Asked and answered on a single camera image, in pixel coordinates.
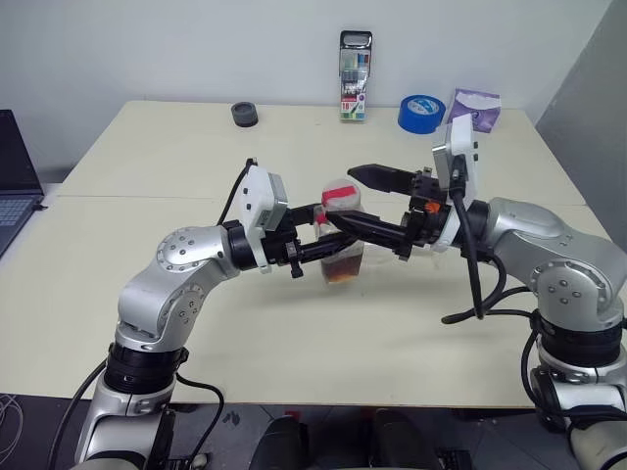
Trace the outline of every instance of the blue tape roll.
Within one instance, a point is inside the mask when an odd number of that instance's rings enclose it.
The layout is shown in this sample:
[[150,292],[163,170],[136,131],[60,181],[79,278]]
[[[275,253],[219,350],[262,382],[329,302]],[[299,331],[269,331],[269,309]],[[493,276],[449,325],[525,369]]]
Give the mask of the blue tape roll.
[[414,134],[430,134],[442,122],[446,109],[444,103],[432,96],[408,96],[401,103],[399,126]]

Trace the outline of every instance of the purple tissue box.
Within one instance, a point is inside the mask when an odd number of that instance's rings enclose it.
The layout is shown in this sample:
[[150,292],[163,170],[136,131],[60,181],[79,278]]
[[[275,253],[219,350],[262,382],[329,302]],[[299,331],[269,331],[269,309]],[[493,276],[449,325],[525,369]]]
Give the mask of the purple tissue box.
[[501,96],[481,91],[457,88],[451,105],[448,123],[457,116],[472,114],[472,127],[479,132],[490,132],[501,113]]

